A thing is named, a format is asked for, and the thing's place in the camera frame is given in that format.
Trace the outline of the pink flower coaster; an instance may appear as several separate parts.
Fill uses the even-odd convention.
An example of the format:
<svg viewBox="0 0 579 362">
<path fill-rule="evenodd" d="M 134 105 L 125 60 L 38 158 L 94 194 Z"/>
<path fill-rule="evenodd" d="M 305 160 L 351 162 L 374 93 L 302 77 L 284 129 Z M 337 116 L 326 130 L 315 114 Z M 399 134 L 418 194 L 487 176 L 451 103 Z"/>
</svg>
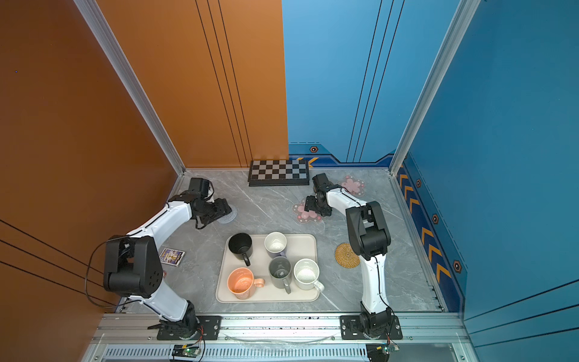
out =
<svg viewBox="0 0 579 362">
<path fill-rule="evenodd" d="M 317 214 L 315 211 L 306 211 L 305 199 L 301 200 L 300 203 L 293 205 L 293 212 L 296 214 L 299 223 L 319 223 L 322 220 L 322 216 Z"/>
<path fill-rule="evenodd" d="M 361 179 L 354 178 L 353 176 L 345 176 L 340 185 L 354 196 L 361 197 L 365 194 L 365 182 Z"/>
</svg>

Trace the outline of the light blue woven coaster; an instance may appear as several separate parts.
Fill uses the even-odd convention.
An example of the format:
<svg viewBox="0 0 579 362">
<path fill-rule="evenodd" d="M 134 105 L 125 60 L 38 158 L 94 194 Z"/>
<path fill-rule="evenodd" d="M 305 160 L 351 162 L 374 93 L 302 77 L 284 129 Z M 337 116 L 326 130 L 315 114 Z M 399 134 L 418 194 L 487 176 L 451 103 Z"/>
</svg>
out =
<svg viewBox="0 0 579 362">
<path fill-rule="evenodd" d="M 235 220 L 235 218 L 237 217 L 238 212 L 236 209 L 232 209 L 232 211 L 229 214 L 224 215 L 223 217 L 220 217 L 217 222 L 220 224 L 228 224 L 231 223 Z"/>
</svg>

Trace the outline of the tan rattan round coaster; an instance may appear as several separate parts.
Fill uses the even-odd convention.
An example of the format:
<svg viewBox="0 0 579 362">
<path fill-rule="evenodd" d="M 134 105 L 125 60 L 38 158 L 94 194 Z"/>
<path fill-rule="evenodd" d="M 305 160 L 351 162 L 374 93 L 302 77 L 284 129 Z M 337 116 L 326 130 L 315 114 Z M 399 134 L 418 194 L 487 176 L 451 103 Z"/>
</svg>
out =
<svg viewBox="0 0 579 362">
<path fill-rule="evenodd" d="M 335 250 L 335 260 L 343 268 L 356 268 L 360 265 L 359 256 L 357 256 L 348 243 L 340 244 Z"/>
</svg>

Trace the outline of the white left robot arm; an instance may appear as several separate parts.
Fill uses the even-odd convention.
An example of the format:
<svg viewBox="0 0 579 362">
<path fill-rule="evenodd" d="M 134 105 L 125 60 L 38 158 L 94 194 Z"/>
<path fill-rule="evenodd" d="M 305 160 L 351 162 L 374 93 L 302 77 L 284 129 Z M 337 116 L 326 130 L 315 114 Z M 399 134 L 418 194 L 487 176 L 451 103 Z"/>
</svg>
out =
<svg viewBox="0 0 579 362">
<path fill-rule="evenodd" d="M 180 339 L 192 338 L 199 329 L 195 307 L 164 281 L 158 250 L 184 223 L 194 220 L 205 227 L 231 212 L 224 198 L 173 197 L 144 225 L 107 241 L 104 289 L 150 308 L 160 318 L 159 330 Z"/>
</svg>

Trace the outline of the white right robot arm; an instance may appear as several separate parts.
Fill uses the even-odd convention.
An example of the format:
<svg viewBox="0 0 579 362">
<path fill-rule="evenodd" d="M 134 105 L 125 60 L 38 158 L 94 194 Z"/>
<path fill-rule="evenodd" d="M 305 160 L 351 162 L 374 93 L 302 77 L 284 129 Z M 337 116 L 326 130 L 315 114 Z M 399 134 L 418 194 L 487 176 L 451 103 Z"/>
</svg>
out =
<svg viewBox="0 0 579 362">
<path fill-rule="evenodd" d="M 394 311 L 386 295 L 384 267 L 391 234 L 381 205 L 358 199 L 344 188 L 334 188 L 307 197 L 305 210 L 314 211 L 322 217 L 330 216 L 333 211 L 345 216 L 349 244 L 358 256 L 362 270 L 360 322 L 367 336 L 380 337 L 394 319 Z"/>
</svg>

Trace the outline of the beige serving tray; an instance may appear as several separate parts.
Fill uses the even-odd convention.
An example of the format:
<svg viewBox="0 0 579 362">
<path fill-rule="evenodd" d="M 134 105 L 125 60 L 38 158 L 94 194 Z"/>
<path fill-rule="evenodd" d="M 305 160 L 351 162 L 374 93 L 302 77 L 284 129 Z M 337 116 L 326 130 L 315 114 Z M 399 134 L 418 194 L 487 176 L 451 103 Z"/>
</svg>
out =
<svg viewBox="0 0 579 362">
<path fill-rule="evenodd" d="M 320 292 L 316 288 L 305 291 L 298 287 L 296 282 L 290 284 L 292 290 L 288 294 L 284 289 L 276 288 L 271 283 L 268 265 L 271 257 L 265 249 L 265 235 L 253 235 L 253 254 L 250 256 L 250 265 L 247 267 L 256 278 L 265 280 L 264 287 L 256 288 L 255 294 L 246 300 L 240 300 L 229 291 L 227 280 L 229 275 L 237 268 L 246 266 L 242 259 L 238 259 L 226 248 L 223 253 L 223 261 L 220 276 L 217 283 L 216 299 L 221 303 L 310 303 L 318 299 Z M 318 260 L 316 238 L 311 234 L 287 234 L 286 257 L 294 264 L 300 259 Z"/>
</svg>

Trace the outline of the black mug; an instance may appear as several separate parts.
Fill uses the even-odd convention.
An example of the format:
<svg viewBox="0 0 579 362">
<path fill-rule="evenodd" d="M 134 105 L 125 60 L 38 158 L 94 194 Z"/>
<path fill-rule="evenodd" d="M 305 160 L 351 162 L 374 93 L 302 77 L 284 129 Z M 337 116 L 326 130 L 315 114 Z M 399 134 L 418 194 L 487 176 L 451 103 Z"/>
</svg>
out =
<svg viewBox="0 0 579 362">
<path fill-rule="evenodd" d="M 243 261 L 246 266 L 250 266 L 250 257 L 253 254 L 253 240 L 247 233 L 232 235 L 228 241 L 228 248 L 234 257 Z"/>
</svg>

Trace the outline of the black white chessboard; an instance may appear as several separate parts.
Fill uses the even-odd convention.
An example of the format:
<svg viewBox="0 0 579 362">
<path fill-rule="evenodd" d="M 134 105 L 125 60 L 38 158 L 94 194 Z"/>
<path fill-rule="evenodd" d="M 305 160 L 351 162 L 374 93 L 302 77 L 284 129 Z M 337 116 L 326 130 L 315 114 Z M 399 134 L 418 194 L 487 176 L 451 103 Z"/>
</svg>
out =
<svg viewBox="0 0 579 362">
<path fill-rule="evenodd" d="M 304 159 L 252 161 L 249 186 L 308 186 L 309 165 Z"/>
</svg>

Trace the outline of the purple playing card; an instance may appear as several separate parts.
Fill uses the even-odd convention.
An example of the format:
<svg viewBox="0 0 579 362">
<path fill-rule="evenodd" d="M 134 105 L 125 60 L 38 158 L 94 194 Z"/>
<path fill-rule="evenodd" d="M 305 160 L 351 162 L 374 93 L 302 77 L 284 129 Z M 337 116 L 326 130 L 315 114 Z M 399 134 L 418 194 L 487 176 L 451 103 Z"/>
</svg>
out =
<svg viewBox="0 0 579 362">
<path fill-rule="evenodd" d="M 159 257 L 162 264 L 179 266 L 185 256 L 185 251 L 176 250 L 172 248 L 164 248 Z"/>
</svg>

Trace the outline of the grey mug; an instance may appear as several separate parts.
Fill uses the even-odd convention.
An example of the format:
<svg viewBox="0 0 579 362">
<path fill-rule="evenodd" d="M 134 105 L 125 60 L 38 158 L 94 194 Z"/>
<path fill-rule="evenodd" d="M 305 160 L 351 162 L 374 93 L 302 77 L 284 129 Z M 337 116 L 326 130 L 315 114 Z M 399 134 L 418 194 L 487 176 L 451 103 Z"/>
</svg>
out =
<svg viewBox="0 0 579 362">
<path fill-rule="evenodd" d="M 291 294 L 292 265 L 284 256 L 273 258 L 268 266 L 268 272 L 273 285 L 287 294 Z"/>
</svg>

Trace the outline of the green circuit board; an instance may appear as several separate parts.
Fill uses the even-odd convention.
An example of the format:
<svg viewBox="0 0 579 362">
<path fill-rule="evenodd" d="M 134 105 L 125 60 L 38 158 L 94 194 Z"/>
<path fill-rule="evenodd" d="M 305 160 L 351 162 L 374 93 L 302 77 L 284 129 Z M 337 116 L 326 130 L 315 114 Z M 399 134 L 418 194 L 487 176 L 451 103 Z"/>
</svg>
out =
<svg viewBox="0 0 579 362">
<path fill-rule="evenodd" d="M 173 360 L 195 359 L 201 356 L 201 348 L 197 345 L 174 345 L 171 352 Z"/>
</svg>

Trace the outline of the small right circuit board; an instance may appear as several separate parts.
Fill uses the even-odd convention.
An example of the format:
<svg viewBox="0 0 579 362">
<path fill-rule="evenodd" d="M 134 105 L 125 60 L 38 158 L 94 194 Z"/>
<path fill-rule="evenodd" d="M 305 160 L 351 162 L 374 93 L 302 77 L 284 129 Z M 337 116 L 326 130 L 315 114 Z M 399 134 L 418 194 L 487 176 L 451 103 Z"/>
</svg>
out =
<svg viewBox="0 0 579 362">
<path fill-rule="evenodd" d="M 393 352 L 400 350 L 396 343 L 366 344 L 369 362 L 388 362 Z"/>
</svg>

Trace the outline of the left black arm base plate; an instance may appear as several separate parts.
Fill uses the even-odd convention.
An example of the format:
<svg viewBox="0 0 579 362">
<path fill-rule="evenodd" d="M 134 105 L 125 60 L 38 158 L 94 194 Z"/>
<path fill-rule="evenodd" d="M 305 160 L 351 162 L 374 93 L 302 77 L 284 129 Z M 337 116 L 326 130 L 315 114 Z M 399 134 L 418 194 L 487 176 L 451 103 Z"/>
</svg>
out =
<svg viewBox="0 0 579 362">
<path fill-rule="evenodd" d="M 196 342 L 215 341 L 220 333 L 222 318 L 218 315 L 197 316 L 195 328 L 178 326 L 176 322 L 161 321 L 158 325 L 157 340 Z"/>
</svg>

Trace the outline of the aluminium front rail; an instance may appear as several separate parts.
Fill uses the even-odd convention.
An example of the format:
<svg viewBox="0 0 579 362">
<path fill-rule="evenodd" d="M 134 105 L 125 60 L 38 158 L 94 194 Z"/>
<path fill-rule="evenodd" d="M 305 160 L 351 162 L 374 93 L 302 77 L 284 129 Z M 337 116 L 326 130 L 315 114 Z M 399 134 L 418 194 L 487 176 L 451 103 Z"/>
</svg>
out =
<svg viewBox="0 0 579 362">
<path fill-rule="evenodd" d="M 345 312 L 223 313 L 215 341 L 160 341 L 155 315 L 105 315 L 83 361 L 369 361 L 366 344 L 396 343 L 389 361 L 476 361 L 454 313 L 398 312 L 403 339 L 343 340 Z M 197 345 L 201 356 L 173 360 L 174 345 Z"/>
</svg>

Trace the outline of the aluminium corner post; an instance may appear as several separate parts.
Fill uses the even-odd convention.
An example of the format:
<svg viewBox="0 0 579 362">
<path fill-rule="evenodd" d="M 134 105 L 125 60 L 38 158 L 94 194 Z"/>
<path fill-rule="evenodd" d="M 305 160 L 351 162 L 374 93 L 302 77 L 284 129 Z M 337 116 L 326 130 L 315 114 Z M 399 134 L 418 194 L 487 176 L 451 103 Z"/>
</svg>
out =
<svg viewBox="0 0 579 362">
<path fill-rule="evenodd" d="M 158 113 L 155 111 L 146 91 L 134 72 L 127 56 L 116 39 L 112 28 L 108 24 L 99 5 L 94 0 L 75 0 L 75 6 L 80 11 L 84 21 L 92 31 L 106 58 L 122 82 L 125 90 L 137 107 L 149 130 L 155 137 L 158 145 L 170 162 L 176 174 L 185 173 L 185 164 L 176 150 L 169 134 L 167 133 Z"/>
<path fill-rule="evenodd" d="M 401 168 L 480 3 L 480 0 L 462 0 L 458 3 L 389 166 L 390 175 L 396 176 Z"/>
</svg>

